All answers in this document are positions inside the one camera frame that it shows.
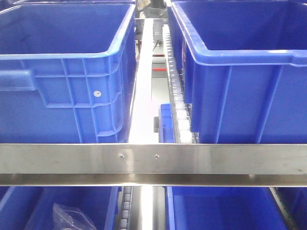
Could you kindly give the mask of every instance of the red strip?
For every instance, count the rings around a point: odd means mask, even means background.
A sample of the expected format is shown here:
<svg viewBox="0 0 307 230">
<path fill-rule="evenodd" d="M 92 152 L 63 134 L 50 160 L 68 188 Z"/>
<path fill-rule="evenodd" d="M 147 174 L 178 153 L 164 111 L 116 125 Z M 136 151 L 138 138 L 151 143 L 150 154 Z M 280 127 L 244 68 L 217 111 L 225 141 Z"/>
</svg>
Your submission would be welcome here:
<svg viewBox="0 0 307 230">
<path fill-rule="evenodd" d="M 166 71 L 166 68 L 153 68 L 154 72 L 164 72 Z"/>
</svg>

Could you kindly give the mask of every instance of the metal frame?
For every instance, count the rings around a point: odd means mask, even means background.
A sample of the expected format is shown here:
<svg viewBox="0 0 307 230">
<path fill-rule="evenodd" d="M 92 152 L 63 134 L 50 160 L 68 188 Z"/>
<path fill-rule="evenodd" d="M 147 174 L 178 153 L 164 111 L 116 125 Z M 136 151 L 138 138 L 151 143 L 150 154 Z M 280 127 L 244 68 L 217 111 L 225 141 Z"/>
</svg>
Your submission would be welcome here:
<svg viewBox="0 0 307 230">
<path fill-rule="evenodd" d="M 1 185 L 307 186 L 307 145 L 1 144 Z"/>
</svg>

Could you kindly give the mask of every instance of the blue plastic crate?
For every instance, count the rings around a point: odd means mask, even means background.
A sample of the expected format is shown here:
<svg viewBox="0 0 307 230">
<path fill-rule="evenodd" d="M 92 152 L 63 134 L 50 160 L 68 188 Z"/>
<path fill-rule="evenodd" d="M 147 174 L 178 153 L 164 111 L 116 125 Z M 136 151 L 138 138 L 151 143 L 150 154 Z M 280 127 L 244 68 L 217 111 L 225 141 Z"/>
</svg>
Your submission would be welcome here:
<svg viewBox="0 0 307 230">
<path fill-rule="evenodd" d="M 0 229 L 52 230 L 54 203 L 77 207 L 98 230 L 111 230 L 118 187 L 10 187 L 0 202 Z"/>
<path fill-rule="evenodd" d="M 28 4 L 0 12 L 0 142 L 125 142 L 132 4 Z"/>
<path fill-rule="evenodd" d="M 290 212 L 298 230 L 307 229 L 307 189 L 278 188 L 279 195 Z"/>
<path fill-rule="evenodd" d="M 42 187 L 10 187 L 0 201 L 0 229 L 24 230 Z"/>
<path fill-rule="evenodd" d="M 170 103 L 162 104 L 159 108 L 159 142 L 175 142 Z"/>
<path fill-rule="evenodd" d="M 186 1 L 173 9 L 192 56 L 185 87 L 200 143 L 307 143 L 307 5 Z"/>
<path fill-rule="evenodd" d="M 267 188 L 168 187 L 169 230 L 286 230 Z"/>
</svg>

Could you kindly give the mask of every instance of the crate handle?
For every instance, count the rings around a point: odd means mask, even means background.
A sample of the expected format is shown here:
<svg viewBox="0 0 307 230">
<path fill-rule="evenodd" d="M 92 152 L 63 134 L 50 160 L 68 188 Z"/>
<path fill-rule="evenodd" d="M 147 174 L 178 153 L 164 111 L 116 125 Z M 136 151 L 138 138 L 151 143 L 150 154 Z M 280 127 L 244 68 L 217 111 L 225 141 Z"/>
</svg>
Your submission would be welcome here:
<svg viewBox="0 0 307 230">
<path fill-rule="evenodd" d="M 0 70 L 0 91 L 36 90 L 33 72 L 30 70 Z"/>
</svg>

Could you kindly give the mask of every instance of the metal rail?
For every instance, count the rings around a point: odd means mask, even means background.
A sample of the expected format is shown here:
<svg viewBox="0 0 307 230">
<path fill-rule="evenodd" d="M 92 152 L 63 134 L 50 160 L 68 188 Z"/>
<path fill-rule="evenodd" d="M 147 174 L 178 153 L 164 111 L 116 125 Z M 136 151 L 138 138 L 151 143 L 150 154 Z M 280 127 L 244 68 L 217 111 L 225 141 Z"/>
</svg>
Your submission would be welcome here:
<svg viewBox="0 0 307 230">
<path fill-rule="evenodd" d="M 1 185 L 307 186 L 307 145 L 1 144 Z"/>
</svg>

